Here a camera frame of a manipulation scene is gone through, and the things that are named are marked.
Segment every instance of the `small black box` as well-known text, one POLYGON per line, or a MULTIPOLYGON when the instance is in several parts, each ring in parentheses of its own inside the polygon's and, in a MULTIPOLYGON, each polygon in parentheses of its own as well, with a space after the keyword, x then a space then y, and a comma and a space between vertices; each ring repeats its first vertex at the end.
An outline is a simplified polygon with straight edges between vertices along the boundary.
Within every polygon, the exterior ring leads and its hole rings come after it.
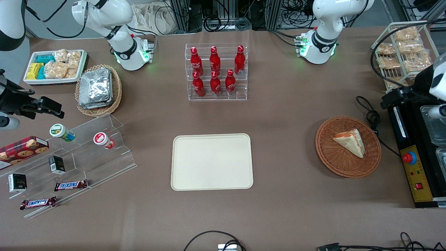
POLYGON ((49 161, 52 173, 60 175, 65 173, 65 166, 63 165, 63 159, 61 157, 53 155, 49 161))
POLYGON ((9 191, 24 192, 26 191, 26 176, 20 173, 12 173, 8 175, 9 191))

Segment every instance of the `snickers bar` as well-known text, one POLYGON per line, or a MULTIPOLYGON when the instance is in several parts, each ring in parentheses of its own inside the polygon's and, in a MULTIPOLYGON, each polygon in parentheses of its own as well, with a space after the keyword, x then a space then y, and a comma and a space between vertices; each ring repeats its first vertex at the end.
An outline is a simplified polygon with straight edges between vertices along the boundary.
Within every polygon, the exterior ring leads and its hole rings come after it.
POLYGON ((56 205, 56 196, 50 199, 43 199, 43 200, 35 200, 35 201, 24 200, 20 205, 20 210, 30 209, 40 206, 55 206, 55 205, 56 205))
POLYGON ((56 183, 56 188, 54 189, 54 191, 56 192, 56 191, 59 191, 59 190, 86 188, 87 186, 88 186, 87 180, 65 182, 65 183, 56 183))

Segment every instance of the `red bottle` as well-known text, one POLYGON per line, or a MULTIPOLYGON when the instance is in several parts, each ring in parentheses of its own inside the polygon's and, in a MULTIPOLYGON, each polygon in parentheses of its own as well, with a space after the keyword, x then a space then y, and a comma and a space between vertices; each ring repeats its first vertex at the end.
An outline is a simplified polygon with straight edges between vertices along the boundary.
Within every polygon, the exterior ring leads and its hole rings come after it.
POLYGON ((213 71, 211 72, 211 89, 212 89, 212 96, 219 97, 222 95, 221 88, 220 88, 220 80, 218 79, 217 72, 213 71))
POLYGON ((243 46, 239 45, 237 47, 237 55, 235 56, 235 68, 234 72, 236 75, 243 75, 245 74, 245 54, 243 53, 243 46))
POLYGON ((234 96, 235 95, 235 77, 234 77, 234 71, 231 69, 229 69, 227 71, 225 85, 226 85, 226 91, 227 91, 228 96, 234 96))
POLYGON ((204 97, 206 91, 203 86, 203 80, 201 80, 200 76, 198 75, 198 72, 196 71, 192 73, 192 76, 194 77, 192 84, 194 85, 195 92, 199 97, 204 97))
POLYGON ((209 62, 211 63, 211 71, 215 71, 218 76, 220 76, 220 56, 217 54, 217 47, 211 47, 211 56, 209 58, 209 62))
POLYGON ((190 52, 192 56, 190 57, 190 63, 192 64, 192 69, 201 76, 203 76, 204 70, 203 70, 203 64, 201 63, 201 58, 197 53, 197 48, 192 47, 190 49, 190 52))

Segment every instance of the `sandwich slice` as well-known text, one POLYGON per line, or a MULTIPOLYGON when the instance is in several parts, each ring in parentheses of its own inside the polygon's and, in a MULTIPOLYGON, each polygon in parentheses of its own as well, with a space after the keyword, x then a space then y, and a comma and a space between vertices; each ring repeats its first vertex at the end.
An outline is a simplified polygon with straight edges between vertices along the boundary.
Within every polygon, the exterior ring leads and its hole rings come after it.
POLYGON ((339 145, 347 148, 351 153, 364 158, 364 144, 361 139, 361 134, 357 129, 353 129, 348 132, 338 133, 333 137, 333 140, 336 141, 339 145))

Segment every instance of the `round wicker basket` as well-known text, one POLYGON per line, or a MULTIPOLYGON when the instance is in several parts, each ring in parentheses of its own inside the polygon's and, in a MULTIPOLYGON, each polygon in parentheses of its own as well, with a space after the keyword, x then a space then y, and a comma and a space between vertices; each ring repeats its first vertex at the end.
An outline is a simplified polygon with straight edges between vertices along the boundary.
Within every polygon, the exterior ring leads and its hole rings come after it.
MULTIPOLYGON (((116 108, 118 108, 119 103, 121 102, 121 97, 122 97, 121 79, 119 78, 118 73, 116 72, 115 69, 113 69, 113 67, 111 67, 109 65, 100 64, 100 65, 95 65, 93 67, 88 68, 87 70, 85 70, 85 72, 96 71, 102 67, 107 68, 108 70, 111 71, 111 75, 112 75, 111 76, 111 84, 113 85, 113 98, 115 101, 110 106, 99 107, 99 108, 94 108, 94 109, 83 109, 82 107, 80 107, 78 105, 78 110, 81 111, 85 115, 89 115, 89 116, 93 116, 93 117, 100 117, 106 113, 112 113, 116 110, 116 108)), ((78 79, 78 82, 76 84, 76 93, 74 94, 74 97, 77 102, 79 102, 79 85, 80 85, 80 79, 78 79)))
POLYGON ((375 133, 363 122, 346 116, 334 117, 322 123, 316 133, 316 151, 330 170, 347 178, 362 178, 371 174, 381 160, 381 145, 375 133), (333 140, 335 134, 355 128, 364 143, 363 159, 333 140))

